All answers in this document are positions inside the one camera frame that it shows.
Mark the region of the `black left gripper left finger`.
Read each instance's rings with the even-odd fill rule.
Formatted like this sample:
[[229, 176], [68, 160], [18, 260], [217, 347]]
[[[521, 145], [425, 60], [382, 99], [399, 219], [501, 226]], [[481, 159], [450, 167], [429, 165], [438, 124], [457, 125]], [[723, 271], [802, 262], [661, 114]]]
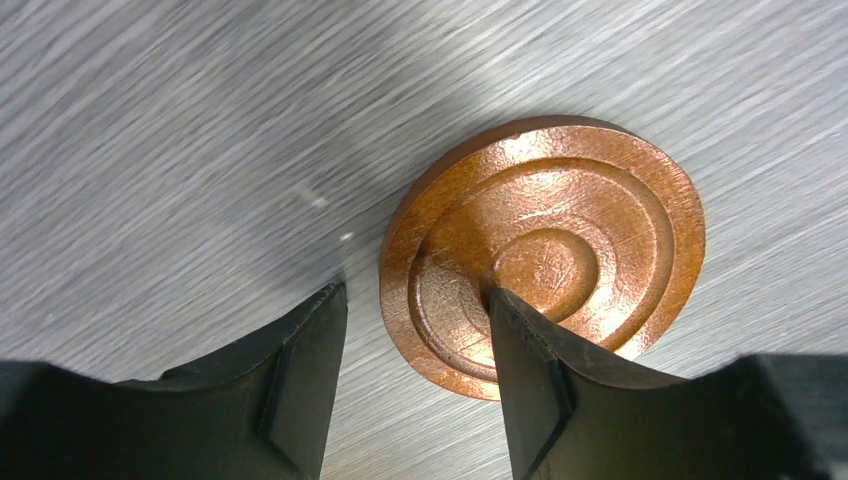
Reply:
[[1, 365], [5, 479], [316, 479], [347, 295], [330, 283], [281, 318], [153, 381]]

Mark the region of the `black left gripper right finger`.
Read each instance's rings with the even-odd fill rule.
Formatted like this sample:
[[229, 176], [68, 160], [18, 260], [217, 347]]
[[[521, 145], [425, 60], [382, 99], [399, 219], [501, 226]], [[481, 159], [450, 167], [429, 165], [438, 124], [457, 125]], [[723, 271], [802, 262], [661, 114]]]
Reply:
[[517, 479], [843, 479], [847, 359], [754, 354], [666, 374], [488, 295]]

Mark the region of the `grooved wooden coaster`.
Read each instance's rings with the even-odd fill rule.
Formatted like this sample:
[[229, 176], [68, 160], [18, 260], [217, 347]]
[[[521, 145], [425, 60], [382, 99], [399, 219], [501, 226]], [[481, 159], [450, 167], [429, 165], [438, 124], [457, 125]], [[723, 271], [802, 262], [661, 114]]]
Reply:
[[659, 147], [582, 116], [525, 118], [445, 153], [392, 214], [379, 302], [401, 357], [428, 381], [499, 399], [490, 287], [626, 359], [690, 297], [705, 213]]

